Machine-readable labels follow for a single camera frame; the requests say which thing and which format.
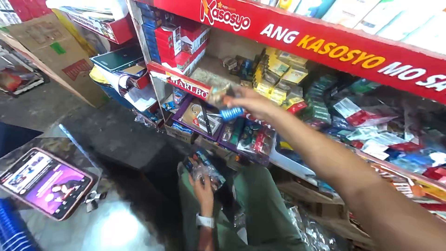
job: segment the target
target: watch strap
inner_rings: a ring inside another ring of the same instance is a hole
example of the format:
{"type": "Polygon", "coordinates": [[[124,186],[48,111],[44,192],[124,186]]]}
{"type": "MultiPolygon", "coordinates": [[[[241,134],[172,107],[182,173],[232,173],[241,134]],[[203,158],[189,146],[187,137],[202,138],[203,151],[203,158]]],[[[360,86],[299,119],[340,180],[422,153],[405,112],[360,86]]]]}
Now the watch strap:
{"type": "Polygon", "coordinates": [[[214,228],[214,218],[203,217],[200,216],[200,214],[197,214],[197,226],[214,228]]]}

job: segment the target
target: sign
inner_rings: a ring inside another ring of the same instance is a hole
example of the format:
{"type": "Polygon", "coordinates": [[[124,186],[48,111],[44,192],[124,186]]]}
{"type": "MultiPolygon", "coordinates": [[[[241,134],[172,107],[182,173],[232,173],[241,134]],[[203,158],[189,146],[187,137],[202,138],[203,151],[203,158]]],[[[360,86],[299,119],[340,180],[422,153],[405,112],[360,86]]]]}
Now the sign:
{"type": "Polygon", "coordinates": [[[446,104],[444,55],[251,1],[150,2],[179,16],[446,104]]]}
{"type": "Polygon", "coordinates": [[[173,74],[170,74],[169,72],[165,73],[167,76],[169,76],[169,78],[167,78],[167,82],[169,84],[179,87],[181,90],[185,90],[196,97],[206,100],[206,97],[209,94],[208,88],[204,88],[196,84],[193,84],[192,82],[189,82],[173,74]]]}

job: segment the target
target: plastic bag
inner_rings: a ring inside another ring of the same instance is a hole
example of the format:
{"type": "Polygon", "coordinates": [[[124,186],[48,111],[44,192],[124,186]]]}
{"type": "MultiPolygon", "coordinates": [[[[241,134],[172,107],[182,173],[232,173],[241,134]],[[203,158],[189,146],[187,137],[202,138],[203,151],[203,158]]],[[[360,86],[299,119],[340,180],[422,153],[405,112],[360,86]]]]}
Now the plastic bag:
{"type": "Polygon", "coordinates": [[[288,209],[293,225],[299,230],[302,241],[311,251],[337,251],[336,240],[328,236],[323,227],[297,206],[288,209]]]}
{"type": "Polygon", "coordinates": [[[208,159],[208,156],[209,154],[206,150],[198,148],[191,157],[188,157],[185,166],[194,180],[201,179],[204,182],[203,177],[208,175],[211,180],[212,190],[215,192],[223,186],[226,179],[217,171],[208,159]]]}
{"type": "Polygon", "coordinates": [[[144,124],[146,127],[156,128],[156,125],[154,125],[153,123],[148,123],[144,116],[142,116],[141,114],[136,115],[135,122],[144,124]]]}

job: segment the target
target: cardboard box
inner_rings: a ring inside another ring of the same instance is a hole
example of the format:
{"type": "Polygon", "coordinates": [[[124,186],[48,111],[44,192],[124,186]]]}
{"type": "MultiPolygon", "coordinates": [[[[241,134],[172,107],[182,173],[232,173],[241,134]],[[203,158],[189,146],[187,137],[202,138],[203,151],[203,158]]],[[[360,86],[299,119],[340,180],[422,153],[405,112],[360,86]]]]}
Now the cardboard box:
{"type": "Polygon", "coordinates": [[[167,135],[172,136],[181,141],[184,141],[186,143],[192,144],[192,142],[197,138],[197,134],[196,133],[188,134],[180,130],[177,130],[172,127],[173,122],[174,121],[172,119],[167,119],[167,122],[164,124],[167,135]]]}
{"type": "Polygon", "coordinates": [[[8,26],[0,31],[0,39],[91,106],[108,99],[89,76],[93,63],[87,53],[55,14],[8,26]]]}
{"type": "Polygon", "coordinates": [[[217,156],[221,158],[226,158],[230,153],[232,153],[232,151],[224,149],[223,147],[215,144],[214,142],[205,139],[201,135],[195,140],[195,143],[206,150],[214,152],[217,156]]]}

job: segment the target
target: paper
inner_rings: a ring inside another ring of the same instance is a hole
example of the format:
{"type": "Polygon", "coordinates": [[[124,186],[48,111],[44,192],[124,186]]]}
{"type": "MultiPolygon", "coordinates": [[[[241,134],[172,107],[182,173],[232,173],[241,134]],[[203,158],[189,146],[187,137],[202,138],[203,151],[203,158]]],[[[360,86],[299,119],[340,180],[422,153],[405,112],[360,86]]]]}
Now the paper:
{"type": "MultiPolygon", "coordinates": [[[[96,67],[118,93],[119,86],[124,88],[128,78],[130,77],[122,73],[111,73],[98,65],[96,65],[96,67]]],[[[147,85],[141,90],[133,87],[124,95],[124,98],[127,99],[140,112],[150,108],[157,101],[155,97],[155,91],[152,85],[147,85]]]]}

